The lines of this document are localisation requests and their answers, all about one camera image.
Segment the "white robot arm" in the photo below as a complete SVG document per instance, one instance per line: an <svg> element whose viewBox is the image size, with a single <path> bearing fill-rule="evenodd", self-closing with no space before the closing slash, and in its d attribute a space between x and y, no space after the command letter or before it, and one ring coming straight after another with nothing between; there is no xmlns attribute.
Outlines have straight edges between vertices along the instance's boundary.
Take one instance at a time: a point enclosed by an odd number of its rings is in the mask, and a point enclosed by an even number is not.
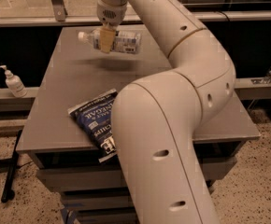
<svg viewBox="0 0 271 224"><path fill-rule="evenodd" d="M193 148L193 133L229 102L234 64L217 38L178 0L98 0L119 25L132 7L171 64L115 99L111 126L140 224L220 224Z"/></svg>

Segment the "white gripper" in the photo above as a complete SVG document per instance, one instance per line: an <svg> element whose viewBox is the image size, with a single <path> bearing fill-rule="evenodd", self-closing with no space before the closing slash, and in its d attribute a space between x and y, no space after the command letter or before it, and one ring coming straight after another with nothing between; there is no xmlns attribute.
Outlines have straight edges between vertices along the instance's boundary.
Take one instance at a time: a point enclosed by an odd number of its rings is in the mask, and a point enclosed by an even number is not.
<svg viewBox="0 0 271 224"><path fill-rule="evenodd" d="M120 25L125 17L127 4L112 6L102 0L97 1L97 17L103 24L116 27ZM116 31L110 28L102 27L100 30L100 50L104 53L110 53Z"/></svg>

